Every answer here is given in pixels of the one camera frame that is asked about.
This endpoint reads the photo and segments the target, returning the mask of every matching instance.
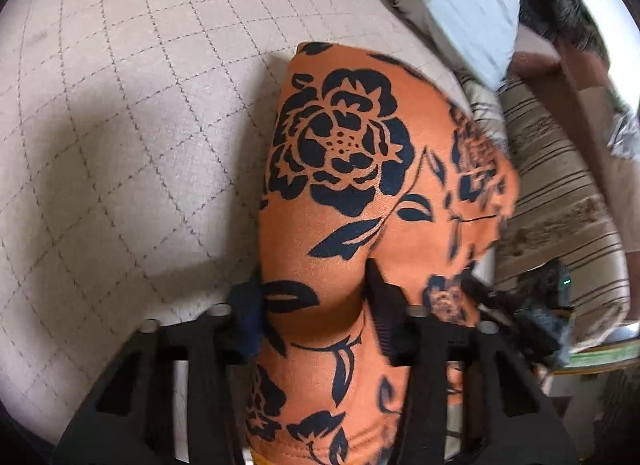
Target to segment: couch cushion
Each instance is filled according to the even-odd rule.
[[[612,98],[606,88],[593,87],[579,92],[591,134],[596,138],[610,127],[615,114]],[[626,252],[626,264],[631,284],[631,310],[628,320],[640,319],[640,162],[612,156],[604,138],[597,141],[598,157],[602,164],[605,195]]]
[[[509,153],[509,140],[507,138],[507,124],[502,113],[502,106],[498,96],[485,88],[471,75],[459,74],[458,80],[469,101],[471,111],[474,114],[474,122],[479,129],[487,135],[500,149],[506,158],[511,158]]]
[[[0,398],[57,440],[146,317],[245,279],[299,42],[392,54],[463,109],[381,0],[9,0],[0,14]]]
[[[520,197],[498,243],[495,286],[560,257],[572,276],[574,350],[602,342],[625,318],[629,280],[620,236],[575,146],[516,77],[500,94]]]

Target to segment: fabric upholstery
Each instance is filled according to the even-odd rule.
[[[56,441],[145,317],[257,262],[276,96],[299,42],[392,54],[463,109],[382,0],[9,0],[0,14],[0,398]]]
[[[591,134],[577,89],[567,77],[562,64],[542,76],[522,77],[522,80],[575,145],[602,193],[606,184],[597,154],[596,138]]]
[[[460,74],[458,76],[466,99],[469,101],[474,122],[487,138],[497,145],[503,155],[510,159],[509,139],[507,137],[507,124],[502,114],[502,106],[498,96],[485,88],[471,75]]]
[[[520,79],[500,94],[520,196],[498,242],[495,287],[560,257],[572,276],[574,350],[602,342],[629,308],[625,254],[604,198],[574,144]]]
[[[598,157],[604,172],[607,204],[616,223],[622,247],[626,253],[626,265],[631,288],[631,306],[627,320],[640,319],[640,163],[611,156],[604,145],[602,132],[614,112],[611,99],[603,87],[587,88],[579,93],[586,110],[591,132],[601,134]]]
[[[408,368],[383,355],[362,299],[368,257],[442,321],[479,315],[460,275],[500,236],[518,175],[419,73],[309,43],[290,62],[259,215],[268,329],[249,443],[278,465],[376,463],[393,444]],[[449,366],[449,403],[462,374]]]

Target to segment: black device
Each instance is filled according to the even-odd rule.
[[[478,304],[503,314],[492,320],[531,363],[550,369],[569,363],[574,326],[571,276],[558,258],[519,275],[511,292],[495,292],[471,275],[463,278],[462,289]],[[507,323],[500,321],[504,317]]]
[[[439,321],[406,303],[366,266],[366,297],[383,353],[410,366],[390,465],[444,462],[447,362],[463,363],[462,451],[454,465],[577,465],[571,441],[526,361],[500,334]],[[178,465],[172,418],[173,365],[189,361],[188,449],[196,465],[243,463],[226,369],[257,352],[258,278],[232,289],[194,321],[146,321],[100,376],[69,424],[52,465]]]

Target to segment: leaf print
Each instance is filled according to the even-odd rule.
[[[442,187],[444,187],[447,171],[442,160],[438,157],[434,150],[431,151],[431,156],[427,155],[427,160],[429,162],[429,167],[431,167],[431,171],[438,177],[438,179],[440,180],[440,184],[442,185]]]
[[[449,242],[449,262],[458,255],[460,249],[460,238],[462,236],[462,222],[460,220],[454,220],[451,229],[451,240]]]
[[[287,425],[287,431],[302,443],[313,442],[333,432],[342,423],[345,414],[331,416],[328,411],[319,411],[307,416],[300,423],[290,423]]]
[[[313,351],[316,353],[333,353],[335,357],[335,372],[334,381],[331,388],[331,396],[334,399],[335,406],[338,407],[341,401],[344,400],[351,381],[353,380],[353,371],[356,363],[356,356],[353,354],[353,347],[362,344],[362,331],[364,330],[364,324],[362,330],[358,336],[349,342],[351,335],[347,335],[341,341],[331,344],[325,348],[311,348],[308,346],[302,346],[300,344],[292,343],[295,348]]]
[[[264,326],[262,327],[264,331],[264,337],[269,341],[269,344],[275,349],[280,355],[283,357],[287,356],[287,346],[284,343],[284,340],[278,333],[278,330],[273,327],[269,319],[265,317]]]
[[[316,292],[298,281],[272,281],[262,285],[265,310],[269,313],[291,313],[302,308],[318,306],[320,301]],[[287,346],[271,324],[269,316],[264,317],[262,326],[264,337],[269,344],[283,357],[287,356]]]
[[[329,42],[307,42],[302,48],[300,48],[300,53],[318,55],[333,46],[334,45]]]
[[[389,382],[387,377],[382,377],[380,387],[378,388],[378,410],[385,415],[400,415],[399,411],[393,411],[387,407],[390,401],[393,401],[396,392],[394,386]]]
[[[460,133],[455,130],[453,132],[453,147],[451,147],[451,162],[456,166],[456,172],[460,174],[460,146],[458,145]]]
[[[347,223],[320,241],[307,255],[312,257],[340,255],[343,260],[348,261],[361,246],[366,245],[378,233],[381,220],[382,218],[376,218]]]
[[[291,77],[291,85],[297,90],[304,89],[313,81],[313,76],[308,73],[294,73]]]
[[[353,365],[355,363],[355,356],[353,352],[346,348],[340,349],[335,354],[335,373],[334,383],[331,388],[331,397],[335,401],[335,406],[338,407],[340,402],[344,399],[351,384],[353,378]]]
[[[282,428],[274,418],[280,416],[286,401],[287,395],[284,391],[271,381],[261,365],[256,365],[251,396],[247,402],[247,415],[244,419],[247,432],[263,440],[274,441],[276,431]]]
[[[396,212],[400,219],[404,221],[434,221],[431,202],[424,196],[420,194],[406,194],[399,203],[403,202],[415,204],[417,207],[422,208],[422,210],[414,207],[403,207]]]
[[[329,447],[329,462],[331,465],[344,465],[349,454],[349,442],[344,434],[344,429],[340,429]]]
[[[313,288],[298,281],[272,281],[262,285],[262,291],[270,313],[291,313],[320,304]]]

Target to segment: sofa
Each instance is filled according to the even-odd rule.
[[[278,89],[308,40],[392,55],[471,112],[385,0],[7,2],[0,399],[25,427],[56,442],[141,320],[191,320],[255,267]]]
[[[584,261],[591,264],[599,256],[604,260],[594,265],[594,270],[602,265],[595,271],[597,277],[585,277],[589,284],[585,281],[581,286],[584,295],[580,299],[580,307],[597,312],[599,316],[604,315],[603,309],[609,309],[618,321],[624,320],[624,316],[626,321],[637,320],[640,308],[640,221],[634,204],[640,191],[640,163],[613,156],[606,145],[606,131],[610,129],[616,113],[615,102],[610,96],[612,83],[607,76],[607,63],[594,52],[578,50],[562,39],[551,44],[521,26],[510,71],[529,90],[529,111],[551,115],[561,126],[568,145],[574,149],[574,155],[569,156],[577,157],[570,164],[568,174],[587,171],[585,174],[590,178],[588,193],[594,202],[604,204],[603,210],[609,215],[616,236],[619,235],[619,238],[609,239],[600,247],[592,243],[591,255],[582,254],[589,255]],[[561,164],[556,165],[555,171],[546,172],[549,181],[556,180],[559,167]],[[576,186],[578,183],[587,184],[575,177],[572,180]],[[556,184],[555,187],[561,193],[562,186]],[[566,255],[561,253],[558,245],[555,249],[557,256]],[[607,261],[607,257],[615,257],[616,260]],[[613,267],[621,265],[625,268],[614,272],[610,280],[601,281]]]

